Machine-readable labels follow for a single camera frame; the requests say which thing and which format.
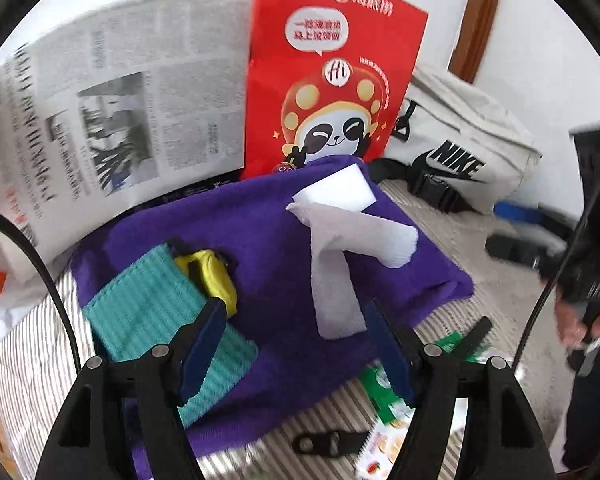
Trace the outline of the green sachet packet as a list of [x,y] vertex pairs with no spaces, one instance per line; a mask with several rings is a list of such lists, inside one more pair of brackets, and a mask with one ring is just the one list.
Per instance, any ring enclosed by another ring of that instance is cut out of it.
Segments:
[[[435,341],[443,351],[449,353],[453,351],[464,339],[464,335],[457,330],[449,333],[442,339]],[[484,363],[486,360],[486,350],[491,347],[486,342],[481,341],[477,348],[467,357],[466,361],[474,363]],[[414,410],[408,406],[402,396],[396,393],[392,388],[392,383],[387,375],[385,367],[381,362],[373,362],[367,365],[358,375],[363,390],[370,400],[379,420],[385,425],[394,425],[401,427],[398,422],[410,422]],[[410,386],[418,393],[419,382],[416,372],[411,368]]]

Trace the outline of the fruit print wipe packet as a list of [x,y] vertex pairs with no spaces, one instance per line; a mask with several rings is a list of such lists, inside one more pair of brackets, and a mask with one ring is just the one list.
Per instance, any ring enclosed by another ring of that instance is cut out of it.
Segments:
[[400,453],[414,410],[406,411],[392,422],[377,419],[355,461],[355,478],[384,480],[388,478]]

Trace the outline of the teal striped cloth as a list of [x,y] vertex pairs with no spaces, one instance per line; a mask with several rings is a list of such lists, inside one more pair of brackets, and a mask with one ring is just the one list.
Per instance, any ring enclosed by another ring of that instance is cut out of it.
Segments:
[[[110,358],[135,360],[194,322],[207,298],[178,268],[165,244],[128,266],[83,308]],[[199,392],[178,409],[192,426],[223,400],[257,359],[257,345],[227,326]]]

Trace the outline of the white sponge block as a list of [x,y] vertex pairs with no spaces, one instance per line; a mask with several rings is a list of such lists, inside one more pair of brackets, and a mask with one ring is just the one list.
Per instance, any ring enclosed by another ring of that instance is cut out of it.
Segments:
[[362,212],[376,203],[376,196],[357,164],[302,188],[292,199],[298,204],[320,204],[354,212]]

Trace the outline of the yellow mesh pouch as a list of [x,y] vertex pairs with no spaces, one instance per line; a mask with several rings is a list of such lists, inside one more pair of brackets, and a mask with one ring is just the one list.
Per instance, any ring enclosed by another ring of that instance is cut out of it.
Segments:
[[207,297],[219,298],[224,302],[228,318],[237,313],[236,288],[227,265],[217,252],[211,249],[176,252],[174,262]]

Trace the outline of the white Nike waist bag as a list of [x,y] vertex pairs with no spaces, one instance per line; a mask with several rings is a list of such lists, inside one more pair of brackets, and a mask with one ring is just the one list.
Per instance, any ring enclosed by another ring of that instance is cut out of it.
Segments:
[[490,214],[541,158],[531,132],[498,100],[419,65],[384,154],[367,167],[373,182],[404,181],[408,192],[446,214]]

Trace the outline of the purple towel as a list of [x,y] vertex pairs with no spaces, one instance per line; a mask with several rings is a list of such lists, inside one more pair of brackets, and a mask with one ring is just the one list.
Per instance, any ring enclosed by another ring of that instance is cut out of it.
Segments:
[[190,427],[195,454],[264,436],[353,378],[376,356],[363,334],[328,341],[317,331],[310,285],[310,232],[288,210],[305,186],[353,164],[326,157],[145,209],[85,237],[71,261],[80,304],[149,249],[171,238],[212,248],[236,264],[233,326],[258,356],[230,393]]

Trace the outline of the red panda paper bag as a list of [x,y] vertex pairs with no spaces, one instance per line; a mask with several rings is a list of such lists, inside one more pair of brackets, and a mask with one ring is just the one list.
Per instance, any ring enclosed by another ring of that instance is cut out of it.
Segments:
[[244,178],[379,156],[427,20],[404,0],[254,0]]

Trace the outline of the folded newspaper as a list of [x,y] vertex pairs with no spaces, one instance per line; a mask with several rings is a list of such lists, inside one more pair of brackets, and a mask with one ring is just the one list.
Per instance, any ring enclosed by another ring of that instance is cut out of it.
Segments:
[[0,66],[0,213],[44,261],[244,164],[253,0],[126,0]]

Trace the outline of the brown wooden door frame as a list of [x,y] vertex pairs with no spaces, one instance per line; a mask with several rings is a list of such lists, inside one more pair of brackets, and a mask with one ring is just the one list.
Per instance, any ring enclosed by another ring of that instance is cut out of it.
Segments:
[[472,84],[478,73],[493,26],[498,0],[467,0],[449,71]]

